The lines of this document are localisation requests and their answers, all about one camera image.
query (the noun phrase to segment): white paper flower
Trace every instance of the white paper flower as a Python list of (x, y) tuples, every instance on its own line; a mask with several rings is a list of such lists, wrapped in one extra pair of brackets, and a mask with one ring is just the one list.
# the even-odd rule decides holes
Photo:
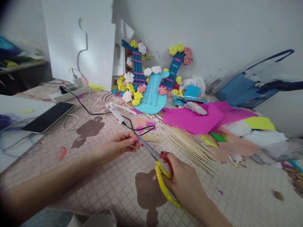
[(143, 43), (138, 44), (138, 49), (139, 49), (139, 52), (143, 55), (145, 55), (147, 53), (146, 46), (144, 46)]
[(124, 92), (122, 100), (124, 102), (130, 102), (132, 100), (132, 93), (130, 93), (129, 91)]
[(161, 72), (161, 67), (160, 66), (154, 66), (151, 69), (152, 69), (152, 72), (154, 74), (159, 74)]
[(151, 68), (146, 68), (146, 69), (144, 70), (144, 76), (150, 76), (151, 73), (152, 73), (152, 69), (151, 69)]
[(124, 74), (126, 83), (132, 83), (134, 81), (134, 75), (130, 72)]

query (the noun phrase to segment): smartphone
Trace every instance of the smartphone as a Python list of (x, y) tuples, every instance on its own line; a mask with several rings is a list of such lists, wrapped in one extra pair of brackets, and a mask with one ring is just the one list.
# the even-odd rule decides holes
[(68, 114), (74, 107), (74, 104), (59, 102), (37, 117), (35, 120), (24, 126), (21, 131), (44, 134), (58, 121), (60, 121), (62, 117)]

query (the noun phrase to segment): hand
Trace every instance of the hand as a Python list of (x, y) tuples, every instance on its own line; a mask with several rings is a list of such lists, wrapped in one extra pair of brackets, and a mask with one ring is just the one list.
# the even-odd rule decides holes
[(125, 152), (136, 152), (140, 148), (139, 140), (135, 141), (136, 137), (131, 131), (116, 134), (109, 141), (96, 148), (94, 154), (100, 159), (101, 165), (104, 165)]
[(165, 186), (186, 211), (199, 219), (201, 204), (205, 204), (209, 198), (203, 190), (196, 170), (177, 159), (172, 153), (168, 153), (166, 157), (172, 165), (174, 175), (172, 180), (162, 176)]

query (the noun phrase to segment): right hand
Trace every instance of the right hand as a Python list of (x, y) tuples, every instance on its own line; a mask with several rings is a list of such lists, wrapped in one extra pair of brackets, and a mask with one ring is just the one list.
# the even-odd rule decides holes
[(162, 175), (165, 186), (177, 198), (182, 207), (198, 219), (201, 205), (208, 202), (209, 198), (200, 183), (196, 170), (180, 161), (173, 153), (168, 153), (166, 157), (172, 165), (174, 175), (172, 180)]

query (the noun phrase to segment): paper flower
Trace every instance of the paper flower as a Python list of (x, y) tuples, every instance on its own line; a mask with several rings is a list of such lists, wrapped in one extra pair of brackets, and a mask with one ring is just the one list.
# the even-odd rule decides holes
[(134, 93), (134, 97), (135, 99), (140, 100), (143, 98), (143, 95), (139, 91), (137, 91), (136, 93)]
[(190, 49), (189, 47), (187, 47), (187, 48), (184, 49), (184, 53), (186, 55), (191, 55), (192, 54), (192, 49)]
[(124, 76), (119, 76), (119, 79), (121, 79), (122, 81), (125, 81)]
[(137, 106), (140, 104), (140, 100), (133, 99), (133, 106)]
[(134, 95), (134, 93), (136, 92), (134, 89), (130, 89), (129, 92), (132, 94), (132, 96)]
[(118, 89), (119, 89), (119, 91), (122, 91), (122, 92), (127, 91), (126, 86), (124, 86), (123, 84), (119, 84)]
[(128, 83), (126, 85), (126, 88), (132, 90), (134, 87), (133, 87), (133, 85), (131, 83)]
[(134, 81), (134, 75), (130, 72), (124, 74), (124, 78), (127, 83), (132, 83)]
[(193, 58), (190, 55), (185, 55), (184, 65), (189, 65), (193, 61)]
[(151, 68), (146, 68), (146, 69), (144, 70), (144, 76), (150, 76), (151, 73), (152, 73), (152, 69), (151, 69)]
[(138, 43), (135, 40), (132, 40), (130, 42), (131, 47), (133, 47), (134, 49), (138, 47)]
[(183, 52), (183, 51), (184, 51), (184, 46), (183, 46), (183, 44), (178, 44), (178, 45), (177, 45), (177, 50), (178, 50), (178, 52)]
[(118, 85), (120, 85), (120, 84), (122, 84), (122, 83), (123, 83), (123, 80), (121, 80), (121, 79), (118, 79), (118, 80), (117, 80), (117, 84), (118, 84)]
[(172, 94), (173, 96), (178, 95), (178, 94), (179, 94), (179, 91), (178, 91), (177, 89), (173, 89), (173, 90), (171, 91), (171, 94)]
[(133, 67), (133, 59), (132, 59), (132, 57), (127, 57), (126, 64), (129, 67), (131, 67), (131, 68)]
[(132, 100), (132, 93), (130, 93), (129, 91), (124, 92), (122, 100), (124, 102), (130, 102)]
[(161, 72), (161, 67), (160, 67), (160, 66), (153, 66), (153, 67), (151, 68), (151, 70), (152, 70), (152, 72), (153, 72), (154, 74), (159, 74), (159, 73)]
[(140, 93), (144, 93), (145, 92), (145, 90), (146, 90), (146, 85), (144, 84), (144, 85), (139, 85), (139, 87), (138, 87), (138, 92), (140, 92)]
[(163, 86), (158, 87), (158, 93), (159, 93), (160, 95), (166, 95), (166, 94), (167, 94), (166, 87), (163, 87)]
[(176, 55), (177, 52), (178, 52), (177, 46), (171, 46), (171, 47), (169, 48), (169, 53), (170, 53), (170, 55), (174, 56), (174, 55)]
[(143, 43), (138, 44), (138, 49), (139, 49), (139, 52), (143, 55), (145, 55), (147, 53), (146, 46), (144, 46)]
[(181, 82), (181, 77), (177, 77), (177, 78), (176, 78), (176, 82), (177, 82), (177, 84), (180, 85), (180, 84), (182, 83), (182, 82)]

